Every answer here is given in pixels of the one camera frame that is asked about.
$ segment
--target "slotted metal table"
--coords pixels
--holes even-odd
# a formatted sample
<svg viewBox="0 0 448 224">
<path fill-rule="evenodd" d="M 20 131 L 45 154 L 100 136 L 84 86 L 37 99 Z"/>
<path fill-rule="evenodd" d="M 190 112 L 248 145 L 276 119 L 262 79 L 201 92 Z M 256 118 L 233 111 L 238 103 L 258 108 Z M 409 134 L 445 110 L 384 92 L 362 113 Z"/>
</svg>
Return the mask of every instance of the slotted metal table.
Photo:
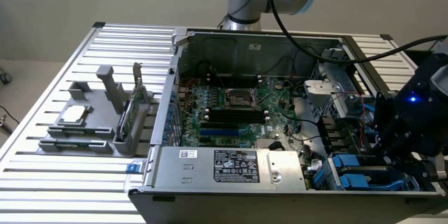
<svg viewBox="0 0 448 224">
<path fill-rule="evenodd" d="M 70 82 L 86 81 L 90 88 L 104 89 L 94 72 L 100 65 L 112 65 L 114 81 L 132 90 L 132 65 L 140 62 L 144 85 L 154 92 L 137 148 L 137 155 L 146 155 L 173 55 L 173 29 L 122 24 L 90 29 L 0 150 L 0 223 L 144 223 L 122 192 L 124 171 L 132 159 L 40 156 L 34 151 L 70 97 Z M 380 35 L 349 35 L 366 56 L 397 47 Z M 373 61 L 372 65 L 392 90 L 402 87 L 416 69 L 404 53 Z M 141 175 L 133 175 L 132 180 L 140 179 Z"/>
</svg>

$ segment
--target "power supply label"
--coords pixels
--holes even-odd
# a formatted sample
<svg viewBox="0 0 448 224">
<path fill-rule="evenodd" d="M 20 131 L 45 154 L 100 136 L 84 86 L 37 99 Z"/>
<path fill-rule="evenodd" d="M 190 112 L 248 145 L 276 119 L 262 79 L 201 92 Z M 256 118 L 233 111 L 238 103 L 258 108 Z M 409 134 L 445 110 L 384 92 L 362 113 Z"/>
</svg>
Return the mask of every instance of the power supply label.
<svg viewBox="0 0 448 224">
<path fill-rule="evenodd" d="M 216 182 L 260 183 L 256 151 L 214 150 L 213 167 Z"/>
</svg>

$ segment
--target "white wall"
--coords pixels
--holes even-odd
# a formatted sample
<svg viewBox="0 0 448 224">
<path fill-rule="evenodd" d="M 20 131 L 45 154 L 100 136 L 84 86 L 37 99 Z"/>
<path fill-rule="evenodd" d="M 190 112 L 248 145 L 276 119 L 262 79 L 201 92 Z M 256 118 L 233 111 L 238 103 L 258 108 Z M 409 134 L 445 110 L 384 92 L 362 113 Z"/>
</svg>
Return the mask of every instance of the white wall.
<svg viewBox="0 0 448 224">
<path fill-rule="evenodd" d="M 94 21 L 209 26 L 226 0 L 0 0 L 0 58 L 65 61 Z M 289 30 L 386 33 L 397 43 L 448 33 L 448 0 L 316 0 Z M 262 27 L 277 29 L 272 15 Z"/>
</svg>

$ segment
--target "cable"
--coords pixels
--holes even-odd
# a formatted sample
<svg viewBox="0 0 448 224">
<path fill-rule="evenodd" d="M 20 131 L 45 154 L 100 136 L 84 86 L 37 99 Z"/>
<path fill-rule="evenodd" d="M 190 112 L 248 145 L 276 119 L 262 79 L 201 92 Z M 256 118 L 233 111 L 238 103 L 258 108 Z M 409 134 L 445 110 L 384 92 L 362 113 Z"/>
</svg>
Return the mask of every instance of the cable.
<svg viewBox="0 0 448 224">
<path fill-rule="evenodd" d="M 318 138 L 320 136 L 313 136 L 313 137 L 309 137 L 309 138 L 306 138 L 306 139 L 298 139 L 298 141 L 308 141 L 308 140 L 310 140 L 310 139 L 314 139 L 314 138 Z"/>
<path fill-rule="evenodd" d="M 310 50 L 314 51 L 314 53 L 317 53 L 316 49 L 312 46 L 302 46 L 302 48 L 309 48 Z M 300 52 L 300 50 L 296 51 L 296 53 L 293 54 L 293 58 L 292 58 L 292 70 L 290 70 L 290 74 L 296 75 L 296 56 L 297 53 Z"/>
<path fill-rule="evenodd" d="M 280 107 L 280 101 L 281 101 L 281 98 L 282 98 L 282 96 L 285 95 L 286 91 L 288 91 L 288 89 L 281 93 L 280 98 L 278 98 L 278 103 L 277 103 L 277 107 L 278 107 L 278 110 L 280 110 L 281 115 L 282 115 L 286 119 L 289 119 L 289 120 L 298 121 L 298 122 L 309 122 L 309 123 L 312 123 L 314 126 L 317 126 L 317 123 L 314 123 L 313 121 L 306 120 L 306 119 L 296 119 L 296 118 L 292 118 L 292 117 L 289 117 L 288 115 L 285 115 L 285 113 L 282 112 L 282 109 L 281 109 L 281 107 Z"/>
<path fill-rule="evenodd" d="M 266 73 L 269 73 L 274 68 L 276 66 L 278 66 L 278 64 L 281 63 L 281 61 L 285 59 L 285 58 L 289 58 L 290 62 L 292 62 L 292 65 L 294 65 L 293 61 L 292 61 L 292 57 L 288 56 L 288 55 L 284 55 L 280 60 L 277 61 L 277 63 L 265 71 L 261 73 L 261 75 L 264 76 Z"/>
<path fill-rule="evenodd" d="M 241 5 L 241 7 L 240 7 L 238 9 L 236 9 L 236 11 L 233 11 L 232 13 L 228 13 L 228 14 L 224 16 L 224 18 L 222 18 L 221 22 L 217 24 L 216 28 L 220 27 L 220 25 L 222 24 L 222 22 L 224 22 L 230 16 L 233 16 L 236 13 L 238 13 L 238 12 L 245 8 L 245 6 L 249 4 L 250 1 L 252 1 L 252 0 L 246 0 L 246 2 L 244 3 L 244 5 Z"/>
<path fill-rule="evenodd" d="M 314 151 L 310 151 L 309 152 L 309 156 L 310 156 L 310 158 L 313 158 L 313 155 L 316 155 L 317 156 L 317 158 L 318 159 L 321 159 L 322 161 L 325 161 L 326 159 L 325 159 L 325 157 L 324 156 L 321 156 L 317 152 L 314 152 Z"/>
<path fill-rule="evenodd" d="M 6 110 L 6 108 L 2 107 L 2 106 L 0 106 L 0 108 L 4 109 L 4 111 L 5 111 L 6 114 L 8 114 L 8 116 L 14 120 L 14 122 L 16 122 L 17 124 L 20 124 L 18 120 L 10 115 L 10 113 L 9 113 L 9 111 Z"/>
<path fill-rule="evenodd" d="M 198 72 L 198 67 L 201 66 L 201 64 L 208 64 L 208 66 L 210 67 L 212 66 L 212 63 L 208 59 L 204 59 L 204 60 L 200 60 L 197 63 L 196 63 L 196 67 L 194 67 L 194 73 L 193 73 L 193 77 L 198 77 L 197 76 L 197 72 Z"/>
<path fill-rule="evenodd" d="M 356 94 L 360 98 L 361 98 L 361 104 L 362 104 L 362 115 L 361 115 L 361 119 L 360 121 L 364 122 L 364 117 L 366 115 L 366 111 L 365 111 L 365 103 L 364 103 L 364 97 L 356 92 L 356 91 L 344 91 L 342 93 L 340 93 L 333 99 L 332 99 L 332 102 L 334 102 L 334 100 L 342 96 L 344 94 L 348 94 L 348 93 L 353 93 Z M 329 108 L 330 108 L 332 104 L 328 105 L 326 109 L 325 109 L 325 114 L 328 113 L 329 111 Z M 360 139 L 360 145 L 361 147 L 364 146 L 364 125 L 360 123 L 360 128 L 358 128 L 358 139 Z"/>
<path fill-rule="evenodd" d="M 314 58 L 316 60 L 320 60 L 322 62 L 328 62 L 328 63 L 336 63 L 336 64 L 353 64 L 353 63 L 364 63 L 364 62 L 368 62 L 368 61 L 372 61 L 372 60 L 378 60 L 386 56 L 390 56 L 393 54 L 396 54 L 397 52 L 401 52 L 406 49 L 409 49 L 410 47 L 416 46 L 416 45 L 420 45 L 422 43 L 426 43 L 429 41 L 434 41 L 434 40 L 441 40 L 444 38 L 446 38 L 448 35 L 440 35 L 440 36 L 432 36 L 432 37 L 426 37 L 426 38 L 422 38 L 422 39 L 418 39 L 418 40 L 414 40 L 413 42 L 402 45 L 401 47 L 397 47 L 394 49 L 392 49 L 390 51 L 388 52 L 384 52 L 378 55 L 374 55 L 372 57 L 368 57 L 365 59 L 356 59 L 356 60 L 334 60 L 334 59 L 326 59 L 321 56 L 318 56 L 317 54 L 309 52 L 293 39 L 290 33 L 288 32 L 281 20 L 280 20 L 280 17 L 278 17 L 278 12 L 277 12 L 277 9 L 274 7 L 274 4 L 273 4 L 273 0 L 269 0 L 269 5 L 270 5 L 270 9 L 272 9 L 272 13 L 273 13 L 273 17 L 274 17 L 274 20 L 278 24 L 278 27 L 281 29 L 281 32 L 284 33 L 284 35 L 286 36 L 288 40 L 290 41 L 290 43 L 298 48 L 298 50 L 301 50 L 308 56 L 310 56 L 312 58 Z"/>
</svg>

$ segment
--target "motherboard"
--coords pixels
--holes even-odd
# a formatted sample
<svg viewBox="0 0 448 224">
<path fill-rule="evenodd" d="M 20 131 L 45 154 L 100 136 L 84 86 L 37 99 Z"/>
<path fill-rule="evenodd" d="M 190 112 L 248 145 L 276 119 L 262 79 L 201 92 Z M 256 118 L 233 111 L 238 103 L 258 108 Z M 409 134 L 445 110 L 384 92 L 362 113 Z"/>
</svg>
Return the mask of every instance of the motherboard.
<svg viewBox="0 0 448 224">
<path fill-rule="evenodd" d="M 289 81 L 266 77 L 252 88 L 200 80 L 186 84 L 180 89 L 181 146 L 257 147 L 262 140 L 273 142 L 298 132 L 297 122 L 281 115 L 296 118 L 292 92 L 284 87 Z"/>
</svg>

